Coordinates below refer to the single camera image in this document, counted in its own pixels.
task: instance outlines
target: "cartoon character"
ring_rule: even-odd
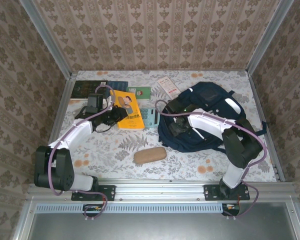
[[[119,102],[121,107],[125,108],[125,110],[128,114],[132,114],[134,112],[132,107],[129,105],[129,103],[132,102],[131,97],[129,97],[129,96],[125,96],[125,97],[118,96],[118,102]]]

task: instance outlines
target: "floral tablecloth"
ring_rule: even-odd
[[[254,129],[261,128],[249,79],[244,71],[79,71],[76,80],[128,81],[129,86],[150,86],[151,100],[139,100],[138,104],[140,108],[153,108],[156,100],[170,100],[157,84],[157,80],[165,76],[181,92],[200,81],[214,82],[227,91],[234,90],[233,97],[245,109]],[[70,99],[60,134],[73,122],[74,113],[86,104],[86,100]],[[98,131],[107,127],[102,124],[98,126]],[[74,170],[102,178],[218,181],[229,164],[225,154],[214,150],[182,153],[171,148],[166,148],[167,157],[164,160],[143,165],[133,162],[135,152],[158,146],[161,144],[158,142],[157,128],[121,130],[114,126],[104,133],[94,132],[82,142],[72,155]],[[275,182],[270,157],[253,166],[246,180]]]

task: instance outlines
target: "calculator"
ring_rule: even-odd
[[[140,108],[145,128],[154,128],[159,125],[160,113],[155,108]]]

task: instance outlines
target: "brown eyeglass case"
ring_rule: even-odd
[[[133,156],[133,161],[136,164],[146,164],[165,159],[166,157],[166,149],[162,146],[159,146],[137,151]]]

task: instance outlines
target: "yellow book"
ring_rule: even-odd
[[[142,120],[136,95],[133,92],[125,92],[114,90],[114,105],[124,108],[128,114],[126,118],[118,122],[120,129],[144,129],[144,121]]]

